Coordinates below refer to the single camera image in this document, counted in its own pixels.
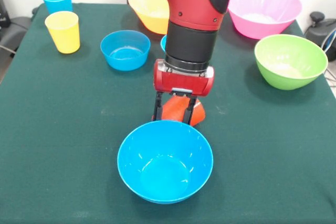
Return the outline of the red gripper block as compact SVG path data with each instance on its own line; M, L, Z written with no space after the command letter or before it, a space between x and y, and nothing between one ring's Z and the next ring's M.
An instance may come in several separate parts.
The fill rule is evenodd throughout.
M162 119L162 92L180 92L191 94L188 106L184 111L183 123L190 124L197 97L207 96L214 84L215 71L213 67L207 67L200 73L185 73L170 69L163 59L157 59L154 64L154 88L157 91L154 104L153 121Z

